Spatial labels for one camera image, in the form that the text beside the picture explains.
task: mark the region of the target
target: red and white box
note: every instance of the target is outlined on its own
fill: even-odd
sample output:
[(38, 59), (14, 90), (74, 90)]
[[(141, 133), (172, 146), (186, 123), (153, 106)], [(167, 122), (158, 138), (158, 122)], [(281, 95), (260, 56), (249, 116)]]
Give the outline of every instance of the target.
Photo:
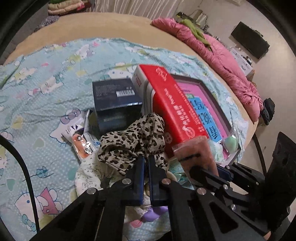
[(143, 99), (142, 114), (159, 114), (164, 122), (165, 151), (173, 156), (172, 146), (208, 134), (195, 110), (165, 68), (140, 64), (132, 82)]

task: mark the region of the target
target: pink comforter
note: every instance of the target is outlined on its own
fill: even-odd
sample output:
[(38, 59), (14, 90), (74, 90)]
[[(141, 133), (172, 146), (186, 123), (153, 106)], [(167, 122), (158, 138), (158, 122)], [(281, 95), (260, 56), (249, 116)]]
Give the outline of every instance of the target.
[(243, 104), (250, 119), (253, 122), (258, 120), (260, 110), (263, 109), (262, 99), (256, 87), (244, 76), (234, 57), (219, 41), (204, 34), (205, 39), (211, 44), (211, 52), (194, 37), (187, 26), (177, 23), (172, 18), (155, 19), (152, 25), (175, 36), (197, 52), (226, 81)]

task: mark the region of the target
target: dark blue box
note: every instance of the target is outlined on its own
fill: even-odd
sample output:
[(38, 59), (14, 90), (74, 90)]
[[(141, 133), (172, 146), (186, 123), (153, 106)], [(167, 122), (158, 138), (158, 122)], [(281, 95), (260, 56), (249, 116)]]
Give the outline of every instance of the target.
[(125, 130), (141, 116), (142, 99), (131, 79), (95, 81), (93, 93), (101, 135)]

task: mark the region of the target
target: barcode label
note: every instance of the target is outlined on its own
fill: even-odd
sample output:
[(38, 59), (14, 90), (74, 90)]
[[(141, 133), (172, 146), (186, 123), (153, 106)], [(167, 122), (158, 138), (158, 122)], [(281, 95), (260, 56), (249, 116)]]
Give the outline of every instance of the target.
[(116, 91), (117, 97), (122, 97), (122, 96), (131, 96), (135, 95), (134, 90), (123, 90), (123, 91)]

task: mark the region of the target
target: hello kitty bedsheet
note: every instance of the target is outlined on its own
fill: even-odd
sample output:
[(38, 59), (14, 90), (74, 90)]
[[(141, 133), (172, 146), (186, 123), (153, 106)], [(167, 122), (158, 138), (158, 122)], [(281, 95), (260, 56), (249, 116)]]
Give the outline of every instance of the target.
[[(151, 48), (124, 39), (79, 39), (44, 47), (0, 66), (0, 133), (22, 155), (33, 184), (41, 228), (77, 197), (74, 178), (79, 162), (62, 138), (65, 127), (94, 108), (92, 81), (132, 77), (138, 64), (157, 64), (170, 73), (201, 79), (230, 123), (244, 121), (229, 92), (195, 57)], [(24, 175), (0, 147), (0, 217), (16, 241), (36, 234)], [(151, 223), (124, 226), (124, 240), (156, 240), (169, 231), (168, 215)]]

